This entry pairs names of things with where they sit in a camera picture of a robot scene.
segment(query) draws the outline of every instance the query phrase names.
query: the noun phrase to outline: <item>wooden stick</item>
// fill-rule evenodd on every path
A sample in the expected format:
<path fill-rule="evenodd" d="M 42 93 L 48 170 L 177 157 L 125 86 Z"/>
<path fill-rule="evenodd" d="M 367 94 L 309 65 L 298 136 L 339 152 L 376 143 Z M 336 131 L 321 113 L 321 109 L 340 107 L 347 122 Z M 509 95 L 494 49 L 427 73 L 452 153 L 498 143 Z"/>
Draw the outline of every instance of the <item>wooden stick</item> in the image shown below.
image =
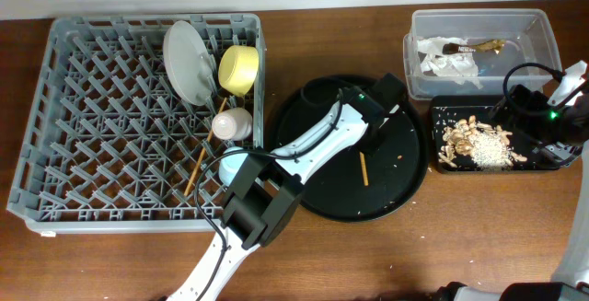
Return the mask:
<path fill-rule="evenodd" d="M 221 108 L 219 108 L 219 112 L 217 112 L 217 114 L 223 112 L 223 109 L 225 108 L 226 103 L 227 103 L 227 98 L 223 99 L 223 103 L 221 103 Z M 210 142 L 212 138 L 213 138 L 213 124 L 211 123 L 211 131 L 209 131 L 209 135 L 206 137 L 206 142 Z M 194 170 L 192 171 L 191 179 L 188 181 L 188 185 L 186 185 L 186 190 L 184 191 L 184 196 L 188 196 L 188 194 L 191 193 L 191 185 L 194 182 L 194 179 L 196 179 L 196 175 L 198 175 L 199 167 L 201 166 L 202 159 L 204 158 L 204 153 L 206 153 L 206 150 L 204 150 L 204 146 L 203 146 L 202 150 L 201 150 L 201 154 L 199 155 L 199 159 L 196 161 L 196 167 L 194 167 Z"/>
<path fill-rule="evenodd" d="M 362 167 L 362 178 L 364 179 L 364 186 L 368 186 L 368 172 L 366 171 L 366 161 L 364 160 L 363 152 L 360 152 L 360 166 Z"/>

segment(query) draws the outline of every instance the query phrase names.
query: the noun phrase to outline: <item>clear plastic container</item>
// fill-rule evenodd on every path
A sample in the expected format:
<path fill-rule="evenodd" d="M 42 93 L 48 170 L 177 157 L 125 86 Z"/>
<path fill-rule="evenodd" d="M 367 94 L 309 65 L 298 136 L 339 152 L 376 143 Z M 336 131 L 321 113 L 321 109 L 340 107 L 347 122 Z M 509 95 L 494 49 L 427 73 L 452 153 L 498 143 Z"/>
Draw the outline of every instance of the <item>clear plastic container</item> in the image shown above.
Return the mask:
<path fill-rule="evenodd" d="M 421 69 L 425 54 L 417 52 L 417 41 L 435 37 L 457 37 L 468 44 L 493 39 L 505 39 L 507 43 L 499 54 L 473 53 L 479 76 L 449 77 Z M 417 100 L 438 95 L 501 95 L 505 75 L 521 63 L 562 69 L 552 27 L 546 14 L 538 9 L 418 10 L 413 13 L 410 34 L 403 40 L 403 58 L 409 93 Z M 551 78 L 542 70 L 523 68 L 510 78 L 510 86 L 520 84 L 541 90 Z M 482 88 L 470 81 L 473 79 L 478 79 Z"/>

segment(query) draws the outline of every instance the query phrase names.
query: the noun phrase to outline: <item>yellow cup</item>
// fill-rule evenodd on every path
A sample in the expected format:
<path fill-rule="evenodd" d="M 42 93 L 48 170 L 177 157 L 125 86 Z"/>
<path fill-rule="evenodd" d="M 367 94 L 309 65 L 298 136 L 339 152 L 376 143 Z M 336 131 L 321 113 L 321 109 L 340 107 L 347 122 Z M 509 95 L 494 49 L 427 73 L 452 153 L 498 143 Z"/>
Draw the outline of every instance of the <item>yellow cup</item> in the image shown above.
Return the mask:
<path fill-rule="evenodd" d="M 260 58 L 254 47 L 231 46 L 219 65 L 219 84 L 233 95 L 242 97 L 256 80 Z"/>

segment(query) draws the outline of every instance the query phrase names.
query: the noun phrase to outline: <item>white cup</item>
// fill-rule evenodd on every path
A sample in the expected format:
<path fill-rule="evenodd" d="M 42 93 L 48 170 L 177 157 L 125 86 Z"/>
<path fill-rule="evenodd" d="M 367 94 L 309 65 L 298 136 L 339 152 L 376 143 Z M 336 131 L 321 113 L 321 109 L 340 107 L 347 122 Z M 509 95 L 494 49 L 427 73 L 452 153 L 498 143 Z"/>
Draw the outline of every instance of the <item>white cup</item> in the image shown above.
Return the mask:
<path fill-rule="evenodd" d="M 237 146 L 231 147 L 226 149 L 223 154 L 242 149 L 243 148 Z M 239 168 L 241 168 L 247 157 L 248 154 L 235 154 L 221 159 L 221 163 L 219 164 L 219 179 L 224 185 L 229 186 L 231 184 L 231 181 L 233 181 L 233 178 L 236 176 Z"/>
<path fill-rule="evenodd" d="M 213 118 L 214 136 L 221 140 L 243 140 L 251 134 L 252 129 L 253 118 L 243 108 L 229 109 Z"/>

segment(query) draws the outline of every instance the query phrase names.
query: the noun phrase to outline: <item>wooden tabletop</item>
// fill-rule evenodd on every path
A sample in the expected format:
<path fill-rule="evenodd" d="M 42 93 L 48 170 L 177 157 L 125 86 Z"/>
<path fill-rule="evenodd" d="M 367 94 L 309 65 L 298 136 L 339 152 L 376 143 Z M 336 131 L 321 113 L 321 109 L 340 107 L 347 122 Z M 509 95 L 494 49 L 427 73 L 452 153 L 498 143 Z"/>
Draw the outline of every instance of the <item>wooden tabletop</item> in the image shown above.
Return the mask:
<path fill-rule="evenodd" d="M 417 9 L 546 11 L 563 66 L 589 56 L 589 0 L 382 6 L 257 13 L 268 46 L 266 117 L 309 79 L 403 77 L 402 40 Z M 0 22 L 0 203 L 7 202 L 50 20 Z M 427 104 L 416 103 L 421 112 Z M 545 174 L 427 176 L 396 213 L 344 224 L 299 208 L 221 294 L 231 300 L 370 299 L 459 281 L 485 291 L 549 279 L 565 250 L 581 162 Z M 151 300 L 188 277 L 212 233 L 40 237 L 0 212 L 3 300 Z"/>

